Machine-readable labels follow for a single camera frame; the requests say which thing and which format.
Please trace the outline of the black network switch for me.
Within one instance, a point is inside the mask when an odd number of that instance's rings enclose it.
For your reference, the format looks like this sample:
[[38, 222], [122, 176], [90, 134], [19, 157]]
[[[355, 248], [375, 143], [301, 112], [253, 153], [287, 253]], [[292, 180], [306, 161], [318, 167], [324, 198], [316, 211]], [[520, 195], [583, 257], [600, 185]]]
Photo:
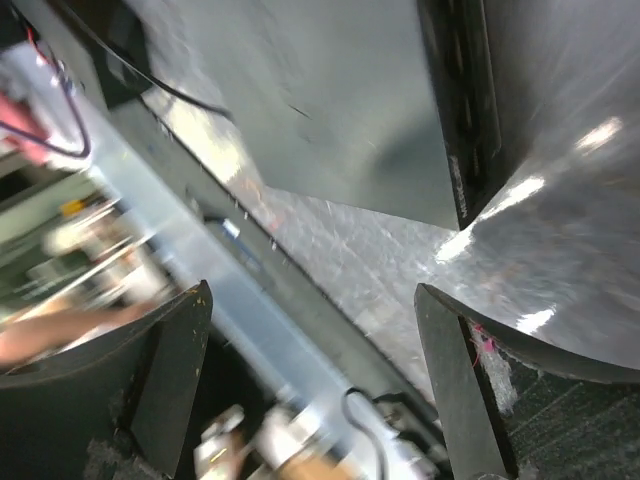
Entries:
[[131, 1], [107, 36], [202, 54], [272, 188], [457, 231], [509, 177], [480, 1]]

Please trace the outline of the person's forearm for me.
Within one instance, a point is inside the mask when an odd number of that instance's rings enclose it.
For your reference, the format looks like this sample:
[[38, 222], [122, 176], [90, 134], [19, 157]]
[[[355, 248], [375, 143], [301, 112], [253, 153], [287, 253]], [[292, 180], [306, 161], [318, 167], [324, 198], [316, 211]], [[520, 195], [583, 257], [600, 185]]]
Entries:
[[62, 310], [9, 324], [1, 328], [1, 371], [28, 364], [96, 329], [113, 330], [132, 323], [157, 306], [151, 301], [123, 308]]

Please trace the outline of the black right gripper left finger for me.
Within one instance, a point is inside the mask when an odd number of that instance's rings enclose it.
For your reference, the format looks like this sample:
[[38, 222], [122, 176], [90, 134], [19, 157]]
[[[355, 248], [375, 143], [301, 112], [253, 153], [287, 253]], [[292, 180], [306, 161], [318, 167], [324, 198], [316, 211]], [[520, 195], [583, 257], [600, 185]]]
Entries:
[[208, 343], [206, 282], [1, 376], [4, 479], [171, 479]]

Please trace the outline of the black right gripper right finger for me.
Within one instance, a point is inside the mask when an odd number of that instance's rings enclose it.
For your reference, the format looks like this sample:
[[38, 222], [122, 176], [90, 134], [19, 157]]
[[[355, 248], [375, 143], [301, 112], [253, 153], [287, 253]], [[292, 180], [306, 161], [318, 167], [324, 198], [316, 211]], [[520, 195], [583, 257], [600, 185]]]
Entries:
[[639, 373], [570, 353], [424, 283], [414, 308], [456, 479], [636, 479]]

